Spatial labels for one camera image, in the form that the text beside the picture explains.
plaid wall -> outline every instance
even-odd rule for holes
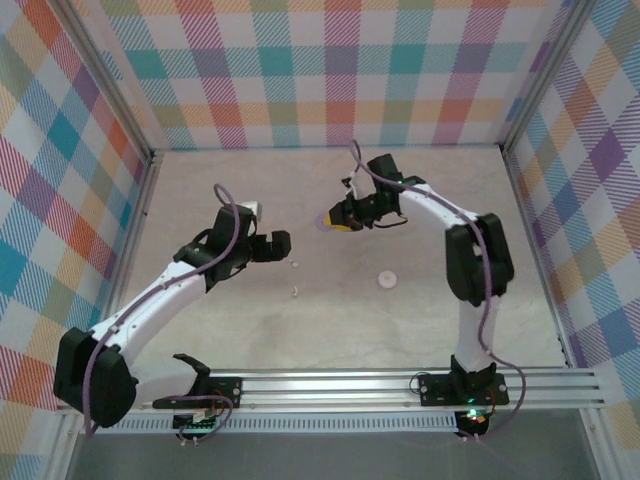
[[[509,162],[576,363],[640,467],[640,0],[600,0]]]
[[[513,120],[516,118],[516,116],[518,115],[518,112],[520,111],[522,102],[529,94],[531,87],[538,80],[538,75],[540,74],[542,67],[547,62],[548,56],[552,52],[553,47],[555,46],[556,40],[558,39],[558,35],[560,34],[560,31],[564,27],[567,21],[567,17],[569,16],[569,13],[571,12],[571,9],[576,5],[577,1],[579,0],[563,0],[562,1],[562,5],[560,6],[560,9],[558,10],[558,13],[553,19],[551,28],[549,28],[549,30],[547,31],[544,41],[542,42],[542,45],[540,45],[540,49],[538,50],[538,53],[536,54],[535,59],[533,60],[533,62],[531,63],[531,66],[529,67],[529,71],[527,72],[525,80],[520,86],[518,95],[516,96],[516,99],[514,100],[514,102],[511,104],[511,108],[509,109],[509,114],[507,115],[507,119],[502,124],[502,128],[500,129],[497,143],[502,144],[507,138],[507,134],[509,133],[509,130],[511,130],[511,127],[513,126]]]
[[[561,1],[74,3],[152,144],[181,149],[495,143]]]
[[[0,478],[45,460],[58,339],[100,318],[143,162],[45,0],[0,2]]]

cable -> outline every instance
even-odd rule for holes
[[[493,415],[496,413],[496,396],[490,388],[487,388],[487,392],[489,392],[489,396],[491,397],[491,415]]]
[[[217,388],[213,391],[213,393],[216,394],[216,395],[219,395],[221,397],[224,396],[222,394],[222,392],[220,390],[218,390]],[[211,403],[211,408],[213,408],[214,411],[216,410],[216,401],[215,400]],[[224,413],[224,405],[222,405],[222,407],[220,407],[220,411],[219,412],[216,412],[216,416],[220,416],[223,413]]]
[[[411,390],[411,393],[413,393],[414,395],[420,395],[420,392],[418,390],[414,390],[414,388],[411,386],[413,384],[413,381],[416,379],[416,377],[418,377],[418,375],[428,375],[428,373],[427,372],[415,373],[413,377],[411,377],[411,380],[409,380],[409,390]]]
[[[491,265],[489,263],[489,251],[487,250],[487,245],[484,241],[484,238],[482,237],[482,232],[480,231],[480,229],[478,228],[478,226],[473,222],[473,220],[471,220],[463,211],[459,210],[455,205],[452,205],[451,203],[449,203],[448,201],[446,201],[443,198],[437,197],[435,195],[430,195],[429,192],[426,192],[424,190],[420,190],[419,188],[415,188],[412,185],[406,185],[406,184],[400,184],[400,183],[396,183],[393,182],[387,178],[381,177],[380,175],[377,175],[375,173],[373,173],[369,167],[367,167],[367,165],[362,161],[362,155],[360,152],[360,146],[358,145],[358,142],[356,140],[351,140],[351,143],[349,145],[349,151],[351,152],[351,156],[354,158],[354,160],[356,161],[356,163],[360,166],[360,168],[362,168],[365,172],[367,172],[371,178],[381,182],[381,183],[385,183],[387,185],[391,185],[393,187],[396,188],[400,188],[402,190],[409,190],[411,192],[415,192],[415,193],[419,193],[420,195],[424,195],[425,197],[433,200],[434,202],[442,205],[444,208],[446,208],[447,210],[449,210],[450,212],[452,212],[453,214],[457,215],[458,217],[460,217],[467,225],[469,225],[469,228],[473,231],[473,234],[476,237],[476,240],[478,242],[478,246],[480,247],[480,253],[482,256],[482,270],[483,270],[483,274],[484,274],[484,293],[485,293],[485,300],[484,300],[484,310],[482,312],[482,318],[480,319],[480,326],[478,327],[478,343],[480,343],[480,346],[482,347],[482,349],[484,350],[484,352],[494,361],[500,363],[501,365],[507,367],[507,368],[511,368],[515,371],[518,372],[518,374],[520,375],[520,378],[522,380],[522,390],[520,392],[520,398],[518,399],[518,402],[516,403],[516,406],[514,407],[514,409],[511,411],[511,413],[509,414],[509,416],[507,417],[507,419],[500,425],[498,425],[497,427],[493,428],[490,432],[486,433],[484,435],[484,437],[486,437],[487,435],[493,435],[496,432],[500,431],[502,428],[504,428],[506,425],[508,425],[513,418],[518,414],[518,412],[520,411],[520,409],[522,408],[522,405],[524,404],[524,398],[525,395],[527,393],[527,378],[524,374],[524,372],[522,371],[522,369],[520,367],[518,367],[517,365],[514,365],[511,362],[507,362],[506,360],[502,360],[500,357],[498,357],[497,355],[495,355],[488,347],[488,345],[486,344],[486,342],[484,341],[483,338],[483,333],[484,333],[484,326],[487,323],[487,319],[489,318],[489,311],[491,309],[491,296],[492,296],[492,285],[491,285]]]
[[[205,230],[201,231],[198,235],[196,235],[195,237],[193,237],[192,242],[196,242],[196,243],[200,242],[204,237],[209,236],[209,233],[210,233],[210,232],[211,232],[211,229],[210,229],[210,228],[207,228],[207,229],[205,229]]]
[[[218,433],[229,422],[229,418],[231,418],[231,414],[233,413],[233,402],[231,401],[231,399],[223,395],[198,395],[195,397],[170,397],[169,399],[180,400],[180,401],[182,400],[190,400],[190,401],[213,400],[214,402],[216,401],[224,402],[227,404],[227,407],[229,407],[227,409],[227,414],[224,416],[224,419],[222,419],[222,421],[218,423],[218,425],[215,426],[209,433],[200,437],[199,440],[196,440],[194,437],[193,444],[196,446],[198,445],[198,442],[204,442],[205,440],[208,440],[209,438],[213,437],[216,433]],[[180,429],[178,430],[178,438],[182,442],[182,446],[187,444],[187,439],[184,438],[183,436],[184,430],[185,430],[185,425],[181,426]]]
[[[93,426],[91,425],[91,397],[90,397],[91,374],[93,373],[93,367],[96,364],[96,360],[98,358],[98,355],[100,354],[100,351],[102,350],[102,347],[105,346],[105,344],[107,343],[111,335],[117,332],[118,327],[122,325],[133,312],[135,312],[138,308],[140,308],[140,306],[143,305],[151,297],[163,291],[164,289],[169,288],[171,285],[175,283],[182,282],[187,278],[193,277],[195,275],[199,275],[205,270],[208,270],[211,267],[217,265],[227,255],[229,255],[229,253],[235,246],[236,241],[238,240],[238,235],[240,233],[240,212],[238,211],[236,202],[233,200],[233,197],[225,187],[223,187],[219,183],[216,183],[213,186],[213,191],[216,197],[218,198],[218,200],[220,200],[220,202],[223,205],[230,205],[231,210],[233,211],[233,220],[234,220],[233,235],[231,237],[231,241],[229,242],[229,245],[227,245],[227,248],[225,248],[220,255],[218,255],[216,258],[214,258],[210,262],[196,268],[195,270],[179,275],[177,277],[173,277],[169,279],[166,283],[162,285],[156,285],[155,287],[150,289],[148,292],[142,295],[139,299],[133,302],[124,312],[122,312],[120,317],[118,317],[115,323],[105,332],[102,338],[98,341],[98,344],[93,349],[93,352],[91,352],[91,356],[89,357],[89,361],[87,362],[87,367],[85,368],[85,371],[84,371],[84,378],[82,379],[82,410],[84,412],[84,429],[85,429],[85,434],[87,438],[91,438],[93,434],[96,432],[96,430],[98,429],[97,424]],[[220,192],[222,192],[224,196],[228,199],[228,203],[225,202],[224,199],[220,197]]]
[[[390,223],[388,225],[378,225],[377,223],[374,223],[373,226],[376,228],[393,228],[393,227],[399,227],[400,225],[404,225],[406,224],[409,219],[407,217],[404,217],[402,215],[398,215],[400,218],[402,218],[401,222],[396,222],[396,223]]]

small white disc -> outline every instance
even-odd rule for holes
[[[390,270],[385,270],[378,275],[378,284],[385,289],[393,288],[398,283],[398,277]]]

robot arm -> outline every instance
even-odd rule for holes
[[[257,234],[260,210],[256,202],[238,206],[238,239],[220,263],[199,274],[185,276],[210,263],[229,245],[234,230],[233,212],[229,206],[220,208],[213,228],[201,232],[182,247],[164,272],[127,306],[89,332],[72,328],[63,335],[58,350],[54,394],[83,411],[85,369],[93,350],[108,331],[112,334],[97,357],[90,383],[91,418],[97,425],[110,427],[116,424],[134,405],[169,396],[213,394],[207,383],[210,370],[187,355],[174,355],[164,364],[152,367],[137,366],[134,362],[147,343],[175,315],[218,282],[231,278],[249,262],[273,262],[287,257],[291,250],[288,232],[272,232],[272,241],[267,241],[266,235]],[[170,282],[178,277],[184,280]],[[124,323],[115,326],[122,312],[158,285],[163,287],[162,291],[134,310]],[[199,407],[197,402],[190,406]]]
[[[482,257],[478,252],[477,238],[472,229],[452,210],[462,212],[474,222],[482,233],[490,262],[492,297],[487,319],[482,330],[482,338],[489,350],[493,348],[495,321],[500,305],[500,297],[506,293],[507,284],[514,277],[513,263],[504,237],[499,218],[494,214],[478,215],[456,207],[444,199],[419,177],[405,178],[398,171],[391,155],[377,157],[367,163],[376,175],[397,183],[398,186],[373,179],[375,193],[356,198],[347,191],[346,199],[336,204],[327,215],[325,224],[340,229],[359,231],[364,227],[373,228],[385,215],[395,213],[408,220],[418,220],[445,236],[447,282],[460,302],[458,345],[451,358],[451,372],[440,382],[442,394],[430,391],[425,401],[433,405],[460,405],[474,401],[479,391],[497,386],[499,375],[496,364],[478,341],[478,332],[485,309],[485,289]],[[343,180],[349,187],[352,178]],[[405,190],[406,184],[422,190],[428,195]],[[443,202],[452,208],[442,205]],[[505,395],[498,403],[505,401]]]

table surface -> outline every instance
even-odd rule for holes
[[[405,176],[503,223],[516,278],[498,317],[494,350],[523,366],[564,357],[513,191],[494,147],[363,149],[390,152]],[[409,221],[390,230],[321,232],[319,212],[344,198],[346,149],[168,153],[160,168],[125,298],[153,281],[172,255],[209,228],[225,185],[237,202],[263,205],[259,231],[291,233],[290,262],[249,265],[187,307],[139,360],[187,353],[212,368],[447,367],[457,343],[458,301],[445,273],[444,238]],[[361,184],[370,191],[371,182]],[[380,272],[397,285],[383,290]],[[299,295],[292,295],[293,288]]]
[[[599,478],[580,413],[525,410],[480,442],[452,433],[221,433],[198,448],[174,435],[79,437],[67,480],[590,480]]]

